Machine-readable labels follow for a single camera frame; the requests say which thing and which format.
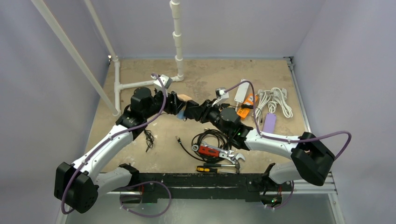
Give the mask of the black power adapter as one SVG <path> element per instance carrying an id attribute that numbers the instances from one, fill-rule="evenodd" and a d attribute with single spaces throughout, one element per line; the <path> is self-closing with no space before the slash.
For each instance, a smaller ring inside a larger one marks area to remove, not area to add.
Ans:
<path id="1" fill-rule="evenodd" d="M 188 100 L 185 105 L 184 116 L 187 119 L 193 119 L 195 121 L 199 121 L 201 118 L 202 108 L 200 104 L 193 101 Z"/>

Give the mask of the orange power strip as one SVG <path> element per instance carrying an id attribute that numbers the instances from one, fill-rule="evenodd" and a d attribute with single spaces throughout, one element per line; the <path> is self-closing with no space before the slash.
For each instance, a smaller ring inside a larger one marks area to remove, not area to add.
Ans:
<path id="1" fill-rule="evenodd" d="M 253 103 L 256 103 L 258 100 L 258 96 L 253 94 L 249 94 L 244 102 L 238 106 L 237 110 L 237 115 L 240 116 L 241 120 L 244 120 L 250 113 L 250 111 L 253 109 Z"/>

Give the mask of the white power strip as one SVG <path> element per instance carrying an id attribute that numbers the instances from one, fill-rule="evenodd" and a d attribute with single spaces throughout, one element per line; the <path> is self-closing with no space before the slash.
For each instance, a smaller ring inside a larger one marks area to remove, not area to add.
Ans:
<path id="1" fill-rule="evenodd" d="M 234 97 L 234 101 L 238 104 L 243 103 L 245 101 L 249 89 L 249 83 L 244 81 L 246 80 L 245 79 L 240 80 L 241 84 L 238 86 L 237 92 Z"/>

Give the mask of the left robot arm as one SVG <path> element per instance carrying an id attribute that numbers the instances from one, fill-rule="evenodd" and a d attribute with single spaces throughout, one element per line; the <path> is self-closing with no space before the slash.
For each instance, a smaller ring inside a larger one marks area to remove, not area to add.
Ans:
<path id="1" fill-rule="evenodd" d="M 90 151 L 73 163 L 61 163 L 56 169 L 54 196 L 61 200 L 61 211 L 87 212 L 97 199 L 115 189 L 133 191 L 141 186 L 139 171 L 128 164 L 102 173 L 104 166 L 124 147 L 132 143 L 163 112 L 179 114 L 191 98 L 174 91 L 146 87 L 134 91 L 130 104 L 116 120 L 109 133 Z"/>

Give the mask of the blue plug adapter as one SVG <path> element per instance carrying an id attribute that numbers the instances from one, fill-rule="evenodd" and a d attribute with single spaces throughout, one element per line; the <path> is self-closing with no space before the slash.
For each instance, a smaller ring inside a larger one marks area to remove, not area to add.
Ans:
<path id="1" fill-rule="evenodd" d="M 184 111 L 180 111 L 180 112 L 177 114 L 177 118 L 178 118 L 178 119 L 181 119 L 181 120 L 184 120 L 184 119 L 185 119 Z"/>

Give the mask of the wooden cube adapter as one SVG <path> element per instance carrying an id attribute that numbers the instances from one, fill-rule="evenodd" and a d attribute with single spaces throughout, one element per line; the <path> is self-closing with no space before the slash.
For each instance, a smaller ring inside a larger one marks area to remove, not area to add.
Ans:
<path id="1" fill-rule="evenodd" d="M 179 100 L 183 101 L 183 102 L 188 102 L 189 100 L 192 100 L 192 97 L 187 96 L 185 94 L 180 94 L 177 96 Z"/>

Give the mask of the purple power strip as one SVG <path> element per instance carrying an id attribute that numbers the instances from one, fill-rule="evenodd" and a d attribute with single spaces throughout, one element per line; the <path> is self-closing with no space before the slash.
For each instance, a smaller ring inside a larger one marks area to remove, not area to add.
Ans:
<path id="1" fill-rule="evenodd" d="M 274 133 L 276 126 L 276 115 L 268 112 L 266 114 L 262 131 L 265 133 Z"/>

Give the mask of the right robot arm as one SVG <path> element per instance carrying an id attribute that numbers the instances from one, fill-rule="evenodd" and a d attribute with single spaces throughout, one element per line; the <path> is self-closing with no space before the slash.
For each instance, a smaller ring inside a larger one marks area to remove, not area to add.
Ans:
<path id="1" fill-rule="evenodd" d="M 211 123 L 236 149 L 263 151 L 289 159 L 287 163 L 271 165 L 262 177 L 263 186 L 269 190 L 294 180 L 322 186 L 335 161 L 334 154 L 312 133 L 283 136 L 261 132 L 243 124 L 232 108 L 220 108 L 209 100 L 200 105 L 197 120 Z"/>

